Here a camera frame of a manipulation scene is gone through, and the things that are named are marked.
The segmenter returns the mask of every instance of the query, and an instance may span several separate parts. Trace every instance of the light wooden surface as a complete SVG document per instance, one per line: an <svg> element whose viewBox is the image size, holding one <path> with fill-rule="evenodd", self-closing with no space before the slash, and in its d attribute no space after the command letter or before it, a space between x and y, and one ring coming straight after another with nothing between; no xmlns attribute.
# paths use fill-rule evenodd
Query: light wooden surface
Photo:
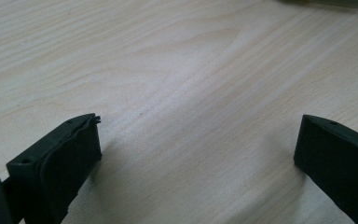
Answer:
<svg viewBox="0 0 358 224"><path fill-rule="evenodd" d="M303 114L358 131L358 9L0 0L5 164L95 112L63 223L351 223L293 163Z"/></svg>

